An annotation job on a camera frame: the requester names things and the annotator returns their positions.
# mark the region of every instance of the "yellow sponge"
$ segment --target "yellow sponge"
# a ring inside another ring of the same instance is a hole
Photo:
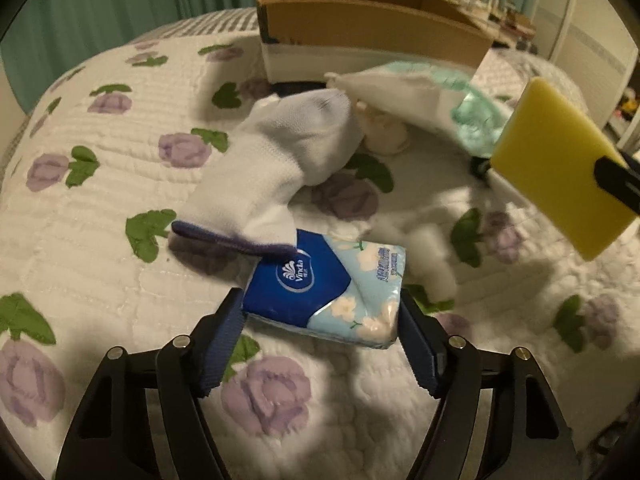
[[[627,167],[593,121],[545,80],[534,78],[504,128],[491,165],[589,261],[636,217],[598,187],[593,167],[605,155]]]

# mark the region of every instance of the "vinda logo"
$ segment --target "vinda logo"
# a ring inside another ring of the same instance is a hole
[[[276,278],[289,292],[306,292],[314,286],[311,256],[302,249],[293,260],[276,268]]]

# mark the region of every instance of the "white sock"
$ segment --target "white sock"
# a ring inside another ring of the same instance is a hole
[[[296,251],[290,199],[343,168],[362,132],[347,95],[323,89],[255,107],[229,141],[172,229],[249,254],[284,255]]]

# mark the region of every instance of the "bed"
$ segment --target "bed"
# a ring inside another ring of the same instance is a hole
[[[49,88],[17,139],[0,196],[0,416],[47,480],[105,352],[158,348],[189,333],[248,279],[251,259],[163,230],[270,92],[256,27],[253,10],[230,10],[99,54]],[[527,54],[492,50],[474,82],[513,105],[533,75],[586,110],[566,76]],[[228,83],[230,96],[220,93]],[[222,144],[212,140],[221,132]],[[448,239],[461,219],[476,218],[481,261],[461,261],[452,248],[458,295],[433,315],[478,348],[529,348],[585,449],[640,386],[637,225],[585,263],[535,209],[503,210],[456,147],[411,134],[410,150],[376,157],[391,192],[342,170],[296,195],[297,226],[355,240],[388,217],[433,222]],[[140,223],[159,229],[151,254],[136,251]],[[559,322],[567,312],[587,320],[577,333]],[[436,402],[415,384],[398,343],[358,348],[254,320],[244,334],[253,351],[234,365],[239,376],[284,357],[310,393],[308,418],[283,436],[238,422],[225,404],[231,382],[202,403],[233,478],[406,477]],[[158,399],[149,404],[162,477],[174,478]],[[483,398],[481,412],[487,407]],[[466,478],[481,448],[479,428]]]

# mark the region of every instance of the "tissue pack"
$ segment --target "tissue pack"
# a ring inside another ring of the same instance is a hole
[[[396,338],[404,249],[298,230],[296,256],[263,258],[243,309],[287,330],[386,348]]]

